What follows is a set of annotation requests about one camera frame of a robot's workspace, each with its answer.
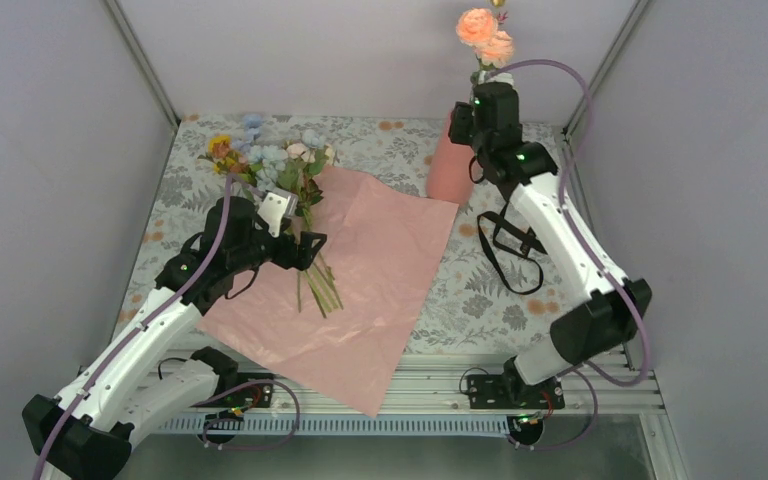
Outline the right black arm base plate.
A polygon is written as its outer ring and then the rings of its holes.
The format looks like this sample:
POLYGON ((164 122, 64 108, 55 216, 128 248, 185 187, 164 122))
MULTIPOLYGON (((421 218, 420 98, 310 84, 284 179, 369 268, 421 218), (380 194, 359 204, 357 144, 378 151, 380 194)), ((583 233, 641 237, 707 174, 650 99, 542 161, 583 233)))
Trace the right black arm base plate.
POLYGON ((470 374, 464 393, 474 410, 561 410, 566 405, 557 377, 526 385, 508 375, 470 374))

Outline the purple flower bouquet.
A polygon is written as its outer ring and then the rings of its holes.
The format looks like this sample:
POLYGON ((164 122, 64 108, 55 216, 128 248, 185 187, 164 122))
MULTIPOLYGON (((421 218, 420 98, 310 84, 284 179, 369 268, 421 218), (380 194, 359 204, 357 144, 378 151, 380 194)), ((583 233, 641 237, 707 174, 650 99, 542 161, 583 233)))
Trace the purple flower bouquet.
POLYGON ((336 162, 337 155, 322 135, 310 129, 299 140, 258 144, 262 124, 259 115, 244 116, 240 136, 214 136, 200 157, 212 163, 215 173, 241 183, 244 194, 252 199, 284 198, 285 213, 292 222, 284 230, 300 237, 314 229, 312 209, 324 199, 317 178, 336 162))

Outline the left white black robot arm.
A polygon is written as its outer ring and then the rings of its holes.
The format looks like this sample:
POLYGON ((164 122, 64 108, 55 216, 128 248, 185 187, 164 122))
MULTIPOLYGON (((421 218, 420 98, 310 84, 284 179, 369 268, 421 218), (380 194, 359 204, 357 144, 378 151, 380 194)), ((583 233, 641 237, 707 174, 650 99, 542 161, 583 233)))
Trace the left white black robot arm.
POLYGON ((293 200, 275 192, 259 203, 225 196, 208 211, 155 279, 143 306, 99 357, 53 397, 34 396, 22 418, 38 460, 35 479, 113 479, 135 448, 191 406, 223 405, 242 389, 237 364, 207 347, 142 389, 175 340, 220 299, 235 277, 272 263, 311 267, 327 237, 287 232, 293 200))

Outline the purple pink wrapping paper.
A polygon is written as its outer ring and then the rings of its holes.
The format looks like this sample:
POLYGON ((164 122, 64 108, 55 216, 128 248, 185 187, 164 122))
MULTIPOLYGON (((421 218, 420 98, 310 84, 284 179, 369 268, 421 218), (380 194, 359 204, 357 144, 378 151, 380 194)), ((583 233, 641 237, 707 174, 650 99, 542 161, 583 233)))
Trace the purple pink wrapping paper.
POLYGON ((244 357, 367 416, 381 409, 438 271, 458 208, 398 192, 374 176, 327 167, 314 226, 341 307, 322 313, 295 271, 239 275, 235 298, 200 321, 244 357))

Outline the pink cylindrical vase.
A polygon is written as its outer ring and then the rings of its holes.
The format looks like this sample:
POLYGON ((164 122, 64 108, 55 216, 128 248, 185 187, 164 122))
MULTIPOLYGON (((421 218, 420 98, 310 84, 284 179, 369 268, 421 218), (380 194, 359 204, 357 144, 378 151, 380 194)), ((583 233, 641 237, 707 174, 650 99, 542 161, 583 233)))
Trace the pink cylindrical vase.
POLYGON ((469 202, 474 184, 470 177, 473 151, 469 146, 453 143, 449 138, 451 113, 444 117, 442 133, 432 155, 426 180, 429 198, 464 206, 469 202))

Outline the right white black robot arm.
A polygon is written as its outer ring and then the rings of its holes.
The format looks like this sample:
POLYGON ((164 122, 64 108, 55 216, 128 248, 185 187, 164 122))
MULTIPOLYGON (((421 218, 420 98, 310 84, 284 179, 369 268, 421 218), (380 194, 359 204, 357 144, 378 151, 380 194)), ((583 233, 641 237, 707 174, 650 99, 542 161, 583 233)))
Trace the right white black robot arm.
POLYGON ((546 148, 526 142, 519 121, 519 97, 503 82, 477 84, 467 102, 455 105, 449 139, 473 151, 480 167, 530 230, 522 232, 496 212, 483 218, 554 263, 574 307, 554 320, 547 339, 533 343, 504 366, 501 391, 515 407, 540 393, 540 383, 564 374, 613 347, 642 337, 642 317, 652 299, 643 280, 630 279, 605 252, 566 193, 565 179, 546 148))

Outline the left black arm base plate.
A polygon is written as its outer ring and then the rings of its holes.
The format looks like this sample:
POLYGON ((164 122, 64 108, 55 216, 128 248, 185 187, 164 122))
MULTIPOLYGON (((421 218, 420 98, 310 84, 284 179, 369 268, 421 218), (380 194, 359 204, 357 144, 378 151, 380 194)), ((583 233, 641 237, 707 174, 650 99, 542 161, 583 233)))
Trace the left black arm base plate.
MULTIPOLYGON (((232 387, 255 380, 274 380, 271 373, 238 372, 235 380, 231 380, 225 387, 227 391, 232 387)), ((233 393, 225 394, 221 404, 246 410, 249 408, 267 408, 271 405, 273 386, 271 384, 258 384, 239 389, 233 393)))

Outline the peach rose flower stem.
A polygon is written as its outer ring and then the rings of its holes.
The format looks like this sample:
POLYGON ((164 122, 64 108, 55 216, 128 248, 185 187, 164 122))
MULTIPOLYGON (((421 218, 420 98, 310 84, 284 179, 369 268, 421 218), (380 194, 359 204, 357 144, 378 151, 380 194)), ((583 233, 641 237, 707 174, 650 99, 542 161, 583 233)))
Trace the peach rose flower stem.
POLYGON ((489 1, 488 7, 471 8, 459 16, 455 33, 459 41, 471 49, 477 62, 476 70, 470 75, 473 86, 511 62, 515 42, 504 30, 507 19, 505 0, 489 1))

